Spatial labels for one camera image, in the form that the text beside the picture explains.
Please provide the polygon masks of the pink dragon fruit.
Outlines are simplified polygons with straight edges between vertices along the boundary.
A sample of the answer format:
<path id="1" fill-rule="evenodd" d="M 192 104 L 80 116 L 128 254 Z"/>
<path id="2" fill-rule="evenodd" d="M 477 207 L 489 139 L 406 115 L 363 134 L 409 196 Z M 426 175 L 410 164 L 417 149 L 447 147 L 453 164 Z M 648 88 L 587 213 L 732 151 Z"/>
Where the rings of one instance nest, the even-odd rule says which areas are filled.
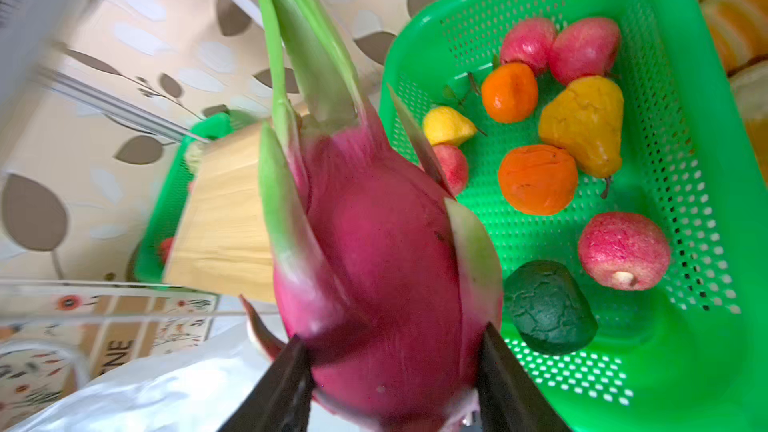
<path id="1" fill-rule="evenodd" d="M 390 144 L 319 0 L 258 0 L 273 86 L 259 192 L 287 335 L 314 398 L 375 431 L 456 431 L 477 409 L 482 337 L 502 271 L 408 108 L 417 155 Z"/>

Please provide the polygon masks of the white plastic grocery bag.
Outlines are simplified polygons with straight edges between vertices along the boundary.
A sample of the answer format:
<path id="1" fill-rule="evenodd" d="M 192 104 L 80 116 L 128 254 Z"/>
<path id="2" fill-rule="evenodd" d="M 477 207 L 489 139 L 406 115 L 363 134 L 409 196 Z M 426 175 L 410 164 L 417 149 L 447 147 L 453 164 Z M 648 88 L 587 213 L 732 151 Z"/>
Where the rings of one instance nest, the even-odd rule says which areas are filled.
<path id="1" fill-rule="evenodd" d="M 239 325 L 198 347 L 134 360 L 10 429 L 217 431 L 270 365 Z"/>

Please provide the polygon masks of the yellow bell pepper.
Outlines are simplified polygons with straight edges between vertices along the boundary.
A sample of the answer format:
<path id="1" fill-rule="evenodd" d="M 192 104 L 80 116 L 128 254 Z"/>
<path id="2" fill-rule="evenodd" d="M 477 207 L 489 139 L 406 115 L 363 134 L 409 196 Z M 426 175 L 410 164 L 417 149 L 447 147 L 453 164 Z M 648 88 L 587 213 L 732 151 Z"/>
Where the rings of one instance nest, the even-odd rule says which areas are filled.
<path id="1" fill-rule="evenodd" d="M 542 109 L 538 133 L 544 143 L 566 150 L 583 172 L 605 179 L 622 166 L 623 118 L 620 87 L 587 76 L 569 83 Z"/>

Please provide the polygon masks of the cream canvas tote bag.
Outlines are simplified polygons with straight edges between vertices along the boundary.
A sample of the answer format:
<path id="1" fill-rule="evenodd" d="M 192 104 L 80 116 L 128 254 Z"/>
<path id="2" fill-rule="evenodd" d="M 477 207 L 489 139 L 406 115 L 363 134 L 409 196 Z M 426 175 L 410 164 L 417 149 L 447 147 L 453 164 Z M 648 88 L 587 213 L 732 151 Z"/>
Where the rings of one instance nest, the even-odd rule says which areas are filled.
<path id="1" fill-rule="evenodd" d="M 170 354 L 202 344 L 211 325 L 194 313 L 213 312 L 218 297 L 169 292 L 165 295 L 113 295 L 106 292 L 68 292 L 54 295 L 1 296 L 1 341 L 42 339 L 66 344 L 85 357 L 90 378 L 99 377 L 138 358 Z M 72 323 L 77 315 L 131 315 L 162 312 L 159 322 Z M 54 316 L 43 323 L 14 317 Z M 33 349 L 1 354 L 1 428 L 23 421 L 77 390 L 71 361 L 54 350 Z"/>

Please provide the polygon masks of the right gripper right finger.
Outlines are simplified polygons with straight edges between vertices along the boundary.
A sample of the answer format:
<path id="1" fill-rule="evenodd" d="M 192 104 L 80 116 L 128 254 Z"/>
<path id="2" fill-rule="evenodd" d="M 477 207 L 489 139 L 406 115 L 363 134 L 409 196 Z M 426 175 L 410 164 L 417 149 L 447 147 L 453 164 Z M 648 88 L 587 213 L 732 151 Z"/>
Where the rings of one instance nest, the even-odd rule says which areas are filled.
<path id="1" fill-rule="evenodd" d="M 482 339 L 478 394 L 484 431 L 570 432 L 492 323 Z"/>

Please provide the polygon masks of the orange fruit large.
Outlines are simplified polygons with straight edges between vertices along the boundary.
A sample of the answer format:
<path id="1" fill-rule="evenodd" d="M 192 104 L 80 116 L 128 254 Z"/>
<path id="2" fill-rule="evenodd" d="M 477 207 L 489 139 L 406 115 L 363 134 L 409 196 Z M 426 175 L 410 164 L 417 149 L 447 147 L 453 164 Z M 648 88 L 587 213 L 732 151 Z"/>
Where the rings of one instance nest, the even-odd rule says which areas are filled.
<path id="1" fill-rule="evenodd" d="M 527 215 L 552 216 L 573 200 L 578 168 L 565 150 L 546 144 L 511 150 L 502 160 L 498 182 L 505 200 Z"/>

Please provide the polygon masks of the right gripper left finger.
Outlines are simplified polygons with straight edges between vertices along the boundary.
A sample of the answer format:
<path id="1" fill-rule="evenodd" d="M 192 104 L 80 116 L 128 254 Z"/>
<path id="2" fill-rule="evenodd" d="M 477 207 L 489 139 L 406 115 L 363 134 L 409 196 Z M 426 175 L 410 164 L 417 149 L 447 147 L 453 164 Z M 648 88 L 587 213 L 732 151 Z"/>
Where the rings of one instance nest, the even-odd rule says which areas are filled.
<path id="1" fill-rule="evenodd" d="M 293 337 L 219 431 L 306 431 L 314 386 L 307 348 Z"/>

